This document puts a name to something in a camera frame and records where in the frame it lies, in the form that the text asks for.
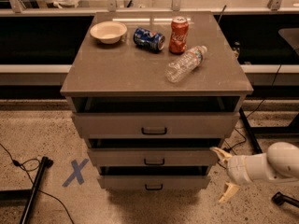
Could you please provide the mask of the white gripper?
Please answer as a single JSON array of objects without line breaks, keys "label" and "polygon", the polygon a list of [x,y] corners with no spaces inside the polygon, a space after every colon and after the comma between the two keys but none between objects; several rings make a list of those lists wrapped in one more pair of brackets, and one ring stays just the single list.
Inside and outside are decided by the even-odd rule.
[{"label": "white gripper", "polygon": [[220,161],[227,164],[227,174],[234,182],[224,184],[224,192],[220,196],[219,202],[226,203],[239,191],[239,185],[251,183],[247,171],[246,157],[244,155],[233,156],[219,147],[212,147],[210,150],[216,153]]}]

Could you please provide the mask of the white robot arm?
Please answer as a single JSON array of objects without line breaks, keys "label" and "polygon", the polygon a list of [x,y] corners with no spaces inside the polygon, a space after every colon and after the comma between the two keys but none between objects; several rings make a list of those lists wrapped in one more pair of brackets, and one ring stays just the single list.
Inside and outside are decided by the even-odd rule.
[{"label": "white robot arm", "polygon": [[255,181],[299,185],[299,147],[293,144],[276,142],[265,153],[255,155],[232,155],[218,147],[212,147],[211,150],[225,163],[230,177],[230,181],[224,185],[220,203],[231,199],[242,185]]}]

